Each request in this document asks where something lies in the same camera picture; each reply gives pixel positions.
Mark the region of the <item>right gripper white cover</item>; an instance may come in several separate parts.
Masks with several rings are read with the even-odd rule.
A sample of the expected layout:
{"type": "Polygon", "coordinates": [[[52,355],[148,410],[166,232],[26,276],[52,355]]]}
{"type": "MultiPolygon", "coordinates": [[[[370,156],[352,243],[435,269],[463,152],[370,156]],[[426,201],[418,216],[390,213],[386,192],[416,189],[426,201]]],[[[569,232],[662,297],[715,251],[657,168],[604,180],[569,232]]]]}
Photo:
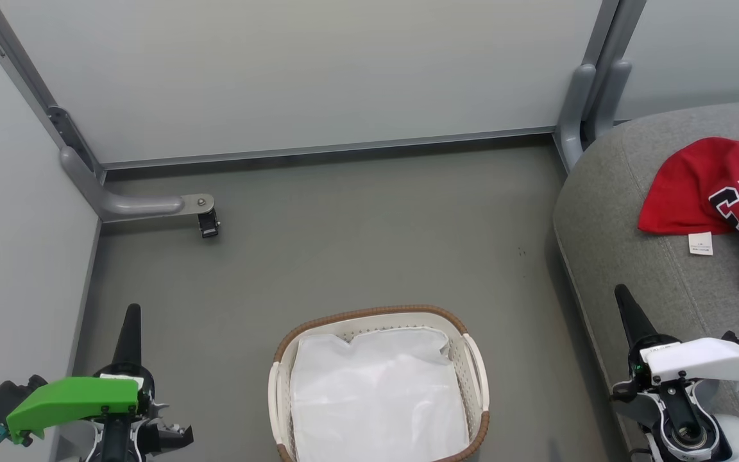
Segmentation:
{"type": "Polygon", "coordinates": [[[739,382],[739,344],[717,338],[658,345],[659,332],[625,284],[614,287],[614,296],[625,338],[630,348],[642,348],[640,364],[631,366],[631,374],[644,375],[645,383],[686,380],[739,382]]]}

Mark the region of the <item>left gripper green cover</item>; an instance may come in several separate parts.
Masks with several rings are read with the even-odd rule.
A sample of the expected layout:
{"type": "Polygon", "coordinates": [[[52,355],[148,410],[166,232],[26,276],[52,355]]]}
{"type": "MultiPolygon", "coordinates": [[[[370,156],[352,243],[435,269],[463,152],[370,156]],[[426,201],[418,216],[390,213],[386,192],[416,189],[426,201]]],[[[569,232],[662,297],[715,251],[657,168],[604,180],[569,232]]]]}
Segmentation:
{"type": "Polygon", "coordinates": [[[142,313],[139,304],[126,308],[111,365],[93,375],[76,375],[39,386],[6,416],[16,445],[32,436],[43,439],[47,428],[108,415],[146,412],[155,397],[155,380],[142,363],[142,313]]]}

